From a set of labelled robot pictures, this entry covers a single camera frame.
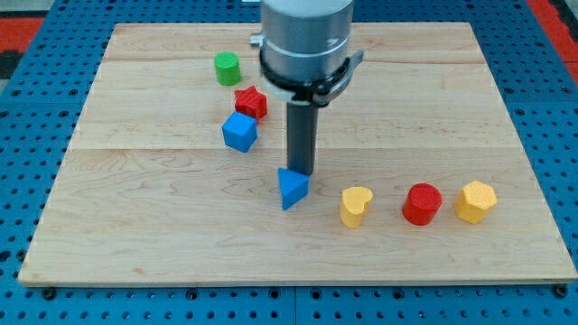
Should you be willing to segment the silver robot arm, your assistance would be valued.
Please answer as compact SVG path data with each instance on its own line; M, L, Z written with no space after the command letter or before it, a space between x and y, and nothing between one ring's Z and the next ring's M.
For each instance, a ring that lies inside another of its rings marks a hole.
M262 0L261 74L293 105L326 107L352 80L364 51L349 56L353 0Z

